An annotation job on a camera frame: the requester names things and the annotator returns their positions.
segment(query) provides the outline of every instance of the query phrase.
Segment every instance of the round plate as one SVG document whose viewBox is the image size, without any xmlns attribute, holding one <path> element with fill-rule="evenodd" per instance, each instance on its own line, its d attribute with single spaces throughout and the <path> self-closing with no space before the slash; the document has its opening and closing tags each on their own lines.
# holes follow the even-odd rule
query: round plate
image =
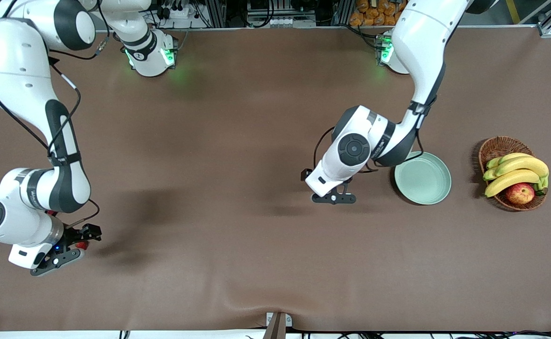
<svg viewBox="0 0 551 339">
<path fill-rule="evenodd" d="M 407 157 L 418 154 L 420 152 L 411 152 Z M 452 175 L 445 163 L 426 152 L 414 160 L 396 166 L 395 182 L 405 197 L 423 205 L 440 202 L 452 189 Z"/>
</svg>

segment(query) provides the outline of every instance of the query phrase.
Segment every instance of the basket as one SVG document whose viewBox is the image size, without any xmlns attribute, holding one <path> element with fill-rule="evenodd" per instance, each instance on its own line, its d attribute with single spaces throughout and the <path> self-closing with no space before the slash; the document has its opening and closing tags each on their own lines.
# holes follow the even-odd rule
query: basket
<svg viewBox="0 0 551 339">
<path fill-rule="evenodd" d="M 487 162 L 493 158 L 502 157 L 510 153 L 526 153 L 531 156 L 535 156 L 533 152 L 531 152 L 530 148 L 518 139 L 514 139 L 513 137 L 493 137 L 491 139 L 487 139 L 480 146 L 480 150 L 478 151 L 478 163 L 480 165 L 480 170 L 484 174 L 487 170 Z M 546 195 L 536 195 L 533 200 L 523 205 L 511 203 L 506 198 L 505 194 L 498 194 L 495 196 L 495 199 L 510 210 L 534 210 L 543 204 L 545 197 Z"/>
</svg>

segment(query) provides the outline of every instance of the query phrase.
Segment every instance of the brown tablecloth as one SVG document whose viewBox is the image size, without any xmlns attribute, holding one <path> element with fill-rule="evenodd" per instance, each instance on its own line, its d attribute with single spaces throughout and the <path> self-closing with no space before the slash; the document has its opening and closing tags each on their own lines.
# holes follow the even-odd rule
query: brown tablecloth
<svg viewBox="0 0 551 339">
<path fill-rule="evenodd" d="M 475 145 L 497 135 L 551 168 L 551 40 L 535 28 L 450 41 L 420 133 L 453 178 L 434 206 L 404 201 L 388 169 L 357 175 L 350 206 L 313 204 L 299 181 L 345 109 L 396 121 L 413 94 L 346 30 L 192 32 L 177 69 L 152 79 L 114 41 L 63 59 L 103 240 L 42 278 L 0 244 L 0 330 L 250 328 L 268 311 L 315 331 L 551 330 L 551 185 L 538 210 L 504 212 L 473 169 Z M 47 166 L 0 111 L 0 180 Z"/>
</svg>

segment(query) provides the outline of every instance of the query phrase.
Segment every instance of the red object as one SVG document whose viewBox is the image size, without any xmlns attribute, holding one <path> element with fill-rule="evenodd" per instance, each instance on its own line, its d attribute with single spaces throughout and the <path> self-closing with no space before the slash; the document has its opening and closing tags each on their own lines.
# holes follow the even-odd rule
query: red object
<svg viewBox="0 0 551 339">
<path fill-rule="evenodd" d="M 513 204 L 523 205 L 533 200 L 534 197 L 533 186 L 528 183 L 517 183 L 506 188 L 506 198 Z"/>
<path fill-rule="evenodd" d="M 75 244 L 75 247 L 77 247 L 78 249 L 82 249 L 83 251 L 85 251 L 89 246 L 89 241 L 82 241 L 82 242 L 78 242 L 77 244 Z"/>
</svg>

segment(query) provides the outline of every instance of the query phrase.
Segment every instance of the apple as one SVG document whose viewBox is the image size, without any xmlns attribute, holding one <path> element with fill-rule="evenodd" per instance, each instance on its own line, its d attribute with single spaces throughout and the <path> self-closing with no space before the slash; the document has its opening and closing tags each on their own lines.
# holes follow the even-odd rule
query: apple
<svg viewBox="0 0 551 339">
<path fill-rule="evenodd" d="M 506 198 L 517 205 L 524 205 L 535 197 L 535 190 L 529 183 L 521 182 L 506 188 Z"/>
</svg>

